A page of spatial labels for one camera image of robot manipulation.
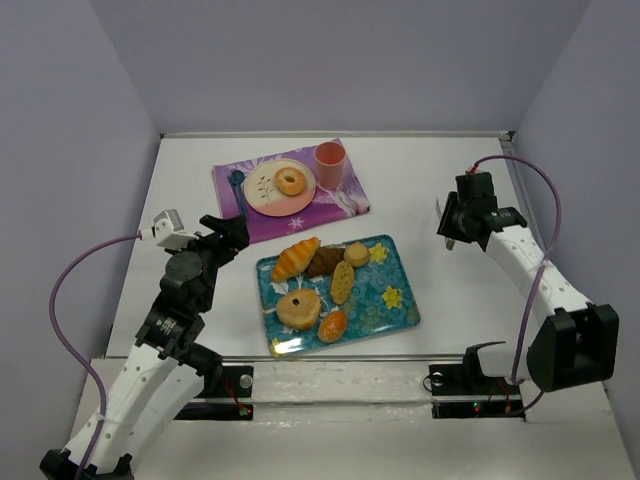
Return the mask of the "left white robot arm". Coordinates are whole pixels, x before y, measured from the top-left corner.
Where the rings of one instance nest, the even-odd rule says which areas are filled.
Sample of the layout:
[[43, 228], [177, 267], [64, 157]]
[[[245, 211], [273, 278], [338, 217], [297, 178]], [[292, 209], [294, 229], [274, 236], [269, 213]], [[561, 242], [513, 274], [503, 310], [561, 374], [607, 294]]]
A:
[[94, 380], [99, 405], [58, 450], [48, 451], [40, 470], [48, 479], [131, 479], [143, 456], [183, 407], [223, 376], [222, 357], [197, 343], [203, 314], [212, 308], [217, 274], [250, 243], [244, 215], [205, 215], [209, 234], [185, 230], [175, 210], [131, 235], [169, 255], [159, 293], [137, 331], [111, 386], [64, 336], [56, 317], [56, 283], [49, 298], [52, 328], [64, 348]]

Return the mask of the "orange glazed donut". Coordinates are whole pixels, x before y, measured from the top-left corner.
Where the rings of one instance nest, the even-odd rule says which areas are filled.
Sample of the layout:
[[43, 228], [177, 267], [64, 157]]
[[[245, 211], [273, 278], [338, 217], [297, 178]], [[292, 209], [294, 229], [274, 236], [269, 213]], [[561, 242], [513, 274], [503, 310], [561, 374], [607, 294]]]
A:
[[277, 189], [285, 196], [300, 195], [306, 188], [306, 177], [297, 168], [284, 167], [274, 175]]

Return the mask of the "metal tongs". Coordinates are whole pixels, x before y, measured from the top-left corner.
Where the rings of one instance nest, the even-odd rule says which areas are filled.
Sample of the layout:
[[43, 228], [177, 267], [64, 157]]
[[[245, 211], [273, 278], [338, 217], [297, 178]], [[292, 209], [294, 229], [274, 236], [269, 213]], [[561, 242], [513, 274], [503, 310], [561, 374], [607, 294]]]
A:
[[435, 211], [436, 211], [436, 215], [437, 215], [437, 218], [438, 218], [437, 234], [440, 235], [443, 238], [445, 248], [448, 251], [452, 251], [454, 246], [455, 246], [456, 241], [441, 233], [441, 226], [442, 226], [442, 221], [444, 219], [445, 206], [446, 206], [446, 197], [445, 196], [437, 196], [436, 197], [436, 201], [435, 201]]

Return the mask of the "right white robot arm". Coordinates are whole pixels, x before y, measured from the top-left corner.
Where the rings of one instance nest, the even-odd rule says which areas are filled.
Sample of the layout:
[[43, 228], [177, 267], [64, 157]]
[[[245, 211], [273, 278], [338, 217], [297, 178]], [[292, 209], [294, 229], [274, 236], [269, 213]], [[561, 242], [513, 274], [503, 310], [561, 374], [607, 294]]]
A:
[[593, 303], [546, 259], [520, 212], [499, 207], [490, 173], [457, 176], [437, 232], [477, 244], [525, 299], [527, 326], [515, 345], [474, 345], [465, 353], [469, 366], [511, 384], [531, 381], [545, 393], [612, 377], [618, 314], [608, 304]]

